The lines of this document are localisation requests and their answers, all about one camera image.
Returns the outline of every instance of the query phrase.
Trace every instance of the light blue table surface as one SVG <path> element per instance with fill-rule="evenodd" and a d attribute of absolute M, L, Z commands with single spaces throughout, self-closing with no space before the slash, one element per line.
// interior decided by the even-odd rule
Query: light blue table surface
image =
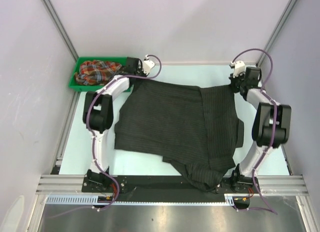
<path fill-rule="evenodd" d="M 150 76 L 157 73 L 158 67 L 152 70 Z M 231 73 L 229 66 L 163 66 L 160 75 L 155 79 L 162 82 L 212 87 L 229 84 Z M 85 93 L 81 93 L 72 127 L 65 148 L 60 174 L 85 174 L 92 161 L 91 135 L 82 122 Z M 162 162 L 158 155 L 115 150 L 114 125 L 119 118 L 119 109 L 130 93 L 122 93 L 114 102 L 114 122 L 108 138 L 106 153 L 111 158 L 110 174 L 112 175 L 179 175 L 168 163 Z M 251 129 L 256 110 L 248 102 L 235 94 L 235 107 L 238 118 L 244 122 L 244 144 L 235 150 L 233 159 L 240 163 L 252 145 Z M 288 175 L 288 169 L 281 148 L 273 152 L 259 170 L 259 175 Z"/>

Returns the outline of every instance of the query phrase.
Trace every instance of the black garment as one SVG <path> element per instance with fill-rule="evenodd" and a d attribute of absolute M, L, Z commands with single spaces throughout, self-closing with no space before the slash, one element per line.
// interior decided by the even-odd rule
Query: black garment
<path fill-rule="evenodd" d="M 119 118 L 115 149 L 162 155 L 201 190 L 213 189 L 235 166 L 238 127 L 243 130 L 243 123 L 229 86 L 137 81 Z"/>

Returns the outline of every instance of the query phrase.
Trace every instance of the white panel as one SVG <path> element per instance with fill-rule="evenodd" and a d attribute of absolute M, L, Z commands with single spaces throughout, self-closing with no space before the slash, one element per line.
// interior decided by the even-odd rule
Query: white panel
<path fill-rule="evenodd" d="M 155 75 L 158 68 L 151 71 Z M 163 66 L 155 79 L 162 82 L 213 87 L 230 84 L 229 66 Z M 92 161 L 91 134 L 82 121 L 86 93 L 80 95 L 72 122 L 68 142 L 65 148 L 60 174 L 85 174 Z M 114 122 L 109 130 L 107 146 L 103 158 L 110 163 L 110 173 L 114 175 L 179 175 L 169 163 L 162 162 L 162 156 L 132 151 L 115 150 L 114 127 L 119 120 L 119 110 L 128 98 L 129 93 L 122 93 L 113 102 Z M 244 142 L 242 148 L 235 150 L 233 159 L 240 163 L 252 145 L 252 125 L 256 116 L 255 108 L 238 93 L 234 97 L 238 118 L 244 122 Z M 261 165 L 259 175 L 288 175 L 284 155 L 276 149 Z"/>
<path fill-rule="evenodd" d="M 41 0 L 2 0 L 0 14 L 0 224 L 23 195 L 22 231 L 54 158 L 75 63 Z"/>
<path fill-rule="evenodd" d="M 263 48 L 289 0 L 51 0 L 79 56 L 230 62 Z M 259 53 L 245 56 L 256 62 Z"/>
<path fill-rule="evenodd" d="M 294 174 L 302 174 L 320 217 L 320 0 L 300 0 L 278 37 L 271 55 L 274 72 L 267 89 L 292 107 L 290 137 L 285 145 Z M 269 70 L 269 61 L 263 63 Z"/>

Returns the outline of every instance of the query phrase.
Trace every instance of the cable connector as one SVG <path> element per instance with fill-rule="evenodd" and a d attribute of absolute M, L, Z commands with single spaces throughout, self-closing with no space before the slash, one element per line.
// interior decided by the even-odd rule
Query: cable connector
<path fill-rule="evenodd" d="M 142 63 L 143 73 L 147 76 L 149 75 L 152 68 L 155 67 L 155 63 L 149 59 L 149 56 L 146 55 Z"/>
<path fill-rule="evenodd" d="M 235 63 L 231 62 L 229 64 L 230 68 L 234 69 L 233 77 L 238 77 L 241 73 L 246 71 L 246 65 L 243 61 L 237 61 Z"/>

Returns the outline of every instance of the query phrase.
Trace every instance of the white wall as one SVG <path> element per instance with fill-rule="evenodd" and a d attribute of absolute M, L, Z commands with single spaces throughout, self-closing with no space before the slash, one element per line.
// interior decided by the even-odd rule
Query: white wall
<path fill-rule="evenodd" d="M 39 177 L 54 158 L 75 63 L 41 0 L 1 1 L 0 224 L 23 195 L 22 231 Z"/>
<path fill-rule="evenodd" d="M 320 216 L 320 0 L 300 0 L 271 50 L 274 72 L 267 90 L 292 107 L 286 153 L 295 174 L 303 174 Z M 264 62 L 264 74 L 269 61 Z"/>
<path fill-rule="evenodd" d="M 51 0 L 79 56 L 229 63 L 263 48 L 289 0 Z M 243 56 L 256 62 L 258 53 Z"/>

